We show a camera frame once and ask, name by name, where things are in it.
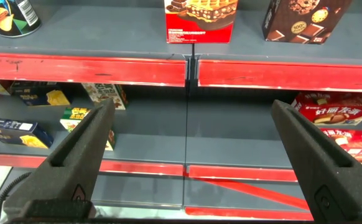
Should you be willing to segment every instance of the chocolate cookie image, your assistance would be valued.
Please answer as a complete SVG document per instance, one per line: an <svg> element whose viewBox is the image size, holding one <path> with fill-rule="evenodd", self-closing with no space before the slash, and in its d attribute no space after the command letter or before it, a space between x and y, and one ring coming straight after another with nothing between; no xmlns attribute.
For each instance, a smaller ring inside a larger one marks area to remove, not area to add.
<svg viewBox="0 0 362 224"><path fill-rule="evenodd" d="M289 9L304 15L315 9L320 0L290 0Z"/></svg>
<svg viewBox="0 0 362 224"><path fill-rule="evenodd" d="M233 23L237 0L189 0L179 17L196 22L203 30L218 30Z"/></svg>

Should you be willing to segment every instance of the cookie box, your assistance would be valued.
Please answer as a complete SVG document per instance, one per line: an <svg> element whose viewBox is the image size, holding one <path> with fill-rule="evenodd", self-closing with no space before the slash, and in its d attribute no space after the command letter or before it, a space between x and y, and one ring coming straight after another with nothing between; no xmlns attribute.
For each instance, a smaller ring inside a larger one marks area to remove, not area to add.
<svg viewBox="0 0 362 224"><path fill-rule="evenodd" d="M164 0L167 43L229 43L238 0Z"/></svg>
<svg viewBox="0 0 362 224"><path fill-rule="evenodd" d="M128 102L126 93L121 88L121 85L104 83L82 83L82 85L95 104L108 98L112 98L117 110L126 109Z"/></svg>
<svg viewBox="0 0 362 224"><path fill-rule="evenodd" d="M14 121L0 118L0 141L48 149L53 137L44 131L37 122Z"/></svg>
<svg viewBox="0 0 362 224"><path fill-rule="evenodd" d="M323 44L352 0L271 0L262 31L266 41Z"/></svg>
<svg viewBox="0 0 362 224"><path fill-rule="evenodd" d="M328 128L321 131L362 164L362 131Z"/></svg>
<svg viewBox="0 0 362 224"><path fill-rule="evenodd" d="M299 93L292 106L315 125L357 125L362 93Z"/></svg>
<svg viewBox="0 0 362 224"><path fill-rule="evenodd" d="M89 111L90 109L88 108L66 108L60 122L68 132L71 132L83 120ZM109 131L105 150L113 151L115 142L114 129L111 129Z"/></svg>
<svg viewBox="0 0 362 224"><path fill-rule="evenodd" d="M70 105L68 97L57 82L16 81L11 90L28 106Z"/></svg>

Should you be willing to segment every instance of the red shelf edge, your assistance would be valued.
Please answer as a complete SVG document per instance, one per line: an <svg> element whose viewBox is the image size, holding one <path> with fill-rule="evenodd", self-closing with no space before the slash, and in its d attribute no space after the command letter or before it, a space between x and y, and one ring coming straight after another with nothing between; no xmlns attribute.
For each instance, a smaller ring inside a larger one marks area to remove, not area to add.
<svg viewBox="0 0 362 224"><path fill-rule="evenodd" d="M37 168L45 159L43 156L18 156L0 154L0 166ZM126 162L102 160L100 171L128 174L154 174L183 176L183 164L162 164L150 162Z"/></svg>
<svg viewBox="0 0 362 224"><path fill-rule="evenodd" d="M362 65L200 60L199 86L362 92Z"/></svg>
<svg viewBox="0 0 362 224"><path fill-rule="evenodd" d="M220 217L243 217L271 220L307 220L312 221L309 212L271 211L237 208L185 207L187 215L214 215Z"/></svg>
<svg viewBox="0 0 362 224"><path fill-rule="evenodd" d="M185 60L148 58L0 53L0 80L183 87L186 63Z"/></svg>
<svg viewBox="0 0 362 224"><path fill-rule="evenodd" d="M292 169L189 165L189 177L204 179L297 182Z"/></svg>

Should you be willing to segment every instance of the brown cardboard box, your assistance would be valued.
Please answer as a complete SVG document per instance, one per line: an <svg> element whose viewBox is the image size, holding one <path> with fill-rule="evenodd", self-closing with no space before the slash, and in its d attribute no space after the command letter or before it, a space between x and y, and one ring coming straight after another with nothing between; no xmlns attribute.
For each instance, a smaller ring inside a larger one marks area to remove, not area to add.
<svg viewBox="0 0 362 224"><path fill-rule="evenodd" d="M271 0L262 25L266 41L323 44L352 0Z"/></svg>

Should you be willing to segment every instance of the chocolate wafer image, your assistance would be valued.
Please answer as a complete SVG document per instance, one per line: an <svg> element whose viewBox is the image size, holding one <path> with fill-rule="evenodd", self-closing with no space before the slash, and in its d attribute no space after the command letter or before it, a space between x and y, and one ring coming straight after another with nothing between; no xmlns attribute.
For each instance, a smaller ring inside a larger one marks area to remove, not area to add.
<svg viewBox="0 0 362 224"><path fill-rule="evenodd" d="M306 44L308 41L310 41L310 39L297 35L290 42L298 44Z"/></svg>
<svg viewBox="0 0 362 224"><path fill-rule="evenodd" d="M325 28L316 24L310 24L307 28L304 29L300 35L303 35L308 38L316 37L319 35Z"/></svg>
<svg viewBox="0 0 362 224"><path fill-rule="evenodd" d="M283 35L283 33L279 32L279 30L274 30L268 34L268 37L266 40L277 41L284 37L285 37L285 35Z"/></svg>
<svg viewBox="0 0 362 224"><path fill-rule="evenodd" d="M194 21L203 30L227 27L235 20L238 0L188 0L187 13L181 18Z"/></svg>
<svg viewBox="0 0 362 224"><path fill-rule="evenodd" d="M170 12L182 12L187 10L187 0L173 0L171 5L166 6Z"/></svg>

